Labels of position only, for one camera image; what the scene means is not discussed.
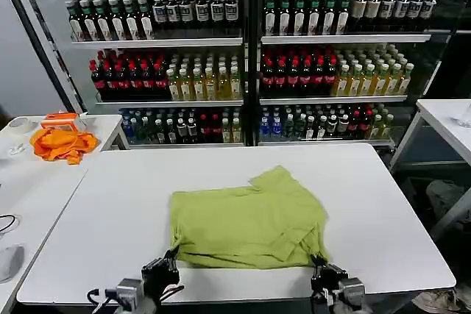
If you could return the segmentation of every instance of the white table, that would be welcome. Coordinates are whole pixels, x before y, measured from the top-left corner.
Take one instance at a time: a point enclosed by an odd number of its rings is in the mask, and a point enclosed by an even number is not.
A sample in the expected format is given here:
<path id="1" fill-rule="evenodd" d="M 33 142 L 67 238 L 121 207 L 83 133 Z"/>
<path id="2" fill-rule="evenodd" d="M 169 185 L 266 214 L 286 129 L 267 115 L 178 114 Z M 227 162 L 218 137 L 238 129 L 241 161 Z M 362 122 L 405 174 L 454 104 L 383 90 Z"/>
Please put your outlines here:
<path id="1" fill-rule="evenodd" d="M 435 129 L 463 160 L 471 165 L 471 129 L 459 126 L 456 122 L 456 118 L 459 118 L 470 104 L 471 99 L 418 100 L 418 111 L 391 159 L 389 170 L 394 172 L 401 156 L 411 146 L 412 140 L 425 122 Z M 439 238 L 446 228 L 458 220 L 470 208 L 471 189 L 448 210 L 445 216 L 431 230 L 432 238 Z"/>
<path id="2" fill-rule="evenodd" d="M 277 164 L 323 203 L 331 261 L 367 293 L 451 288 L 456 281 L 406 198 L 368 144 L 105 151 L 57 223 L 18 292 L 24 304 L 87 304 L 170 245 L 176 190 L 228 188 Z M 170 302 L 307 298 L 312 268 L 192 268 Z"/>

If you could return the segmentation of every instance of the wire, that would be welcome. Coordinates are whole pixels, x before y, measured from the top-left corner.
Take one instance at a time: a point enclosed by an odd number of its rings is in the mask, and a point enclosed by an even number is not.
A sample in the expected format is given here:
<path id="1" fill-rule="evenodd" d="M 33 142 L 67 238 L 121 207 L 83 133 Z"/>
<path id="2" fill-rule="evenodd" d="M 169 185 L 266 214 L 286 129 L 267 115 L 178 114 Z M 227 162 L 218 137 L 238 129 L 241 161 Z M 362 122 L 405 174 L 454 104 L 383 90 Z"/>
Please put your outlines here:
<path id="1" fill-rule="evenodd" d="M 5 218 L 5 217 L 11 217 L 12 220 L 11 220 L 11 222 L 10 222 L 8 225 L 6 225 L 6 226 L 3 227 L 2 229 L 0 229 L 0 232 L 3 232 L 4 230 L 10 228 L 11 225 L 14 224 L 14 223 L 15 223 L 15 220 L 16 220 L 16 217 L 15 217 L 14 215 L 8 214 L 8 215 L 1 215 L 1 216 L 0 216 L 0 218 Z"/>

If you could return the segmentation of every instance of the metal shelf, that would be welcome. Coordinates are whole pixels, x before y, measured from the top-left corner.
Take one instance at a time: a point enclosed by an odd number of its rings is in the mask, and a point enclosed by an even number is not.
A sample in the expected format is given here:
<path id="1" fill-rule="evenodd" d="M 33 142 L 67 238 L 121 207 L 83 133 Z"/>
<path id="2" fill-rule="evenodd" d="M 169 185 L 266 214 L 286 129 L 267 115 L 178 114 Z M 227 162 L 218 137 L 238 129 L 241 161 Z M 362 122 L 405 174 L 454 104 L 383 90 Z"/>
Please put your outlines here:
<path id="1" fill-rule="evenodd" d="M 241 99 L 233 101 L 136 101 L 97 102 L 98 107 L 107 108 L 172 108 L 172 107 L 240 107 Z"/>
<path id="2" fill-rule="evenodd" d="M 316 35 L 316 36 L 263 36 L 263 44 L 309 44 L 309 43 L 421 43 L 431 35 Z"/>
<path id="3" fill-rule="evenodd" d="M 339 143 L 368 143 L 371 146 L 390 146 L 394 147 L 393 140 L 312 140 L 312 141 L 265 141 L 259 142 L 259 146 L 289 146 L 289 145 L 329 145 Z"/>
<path id="4" fill-rule="evenodd" d="M 243 143 L 192 143 L 192 144 L 142 144 L 142 145 L 130 145 L 132 150 L 141 150 L 141 149 L 207 149 L 207 148 L 221 148 L 221 147 L 241 147 L 244 146 Z"/>
<path id="5" fill-rule="evenodd" d="M 312 97 L 306 99 L 261 99 L 260 105 L 283 104 L 332 104 L 332 103 L 373 103 L 402 102 L 407 96 L 357 96 L 357 97 Z"/>
<path id="6" fill-rule="evenodd" d="M 167 40 L 98 40 L 94 42 L 72 42 L 75 49 L 112 48 L 163 48 L 163 47 L 212 47 L 240 46 L 242 37 L 234 38 L 178 38 Z"/>

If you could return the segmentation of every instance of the clear bottle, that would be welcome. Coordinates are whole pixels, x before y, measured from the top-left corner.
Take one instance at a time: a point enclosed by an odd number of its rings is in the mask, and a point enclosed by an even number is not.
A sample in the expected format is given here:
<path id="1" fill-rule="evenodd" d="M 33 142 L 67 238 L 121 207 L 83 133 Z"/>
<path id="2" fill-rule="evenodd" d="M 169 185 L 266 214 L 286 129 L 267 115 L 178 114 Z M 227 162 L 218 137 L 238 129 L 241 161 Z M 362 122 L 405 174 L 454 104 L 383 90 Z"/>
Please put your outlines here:
<path id="1" fill-rule="evenodd" d="M 211 67 L 205 69 L 205 88 L 208 100 L 216 100 L 216 76 Z"/>

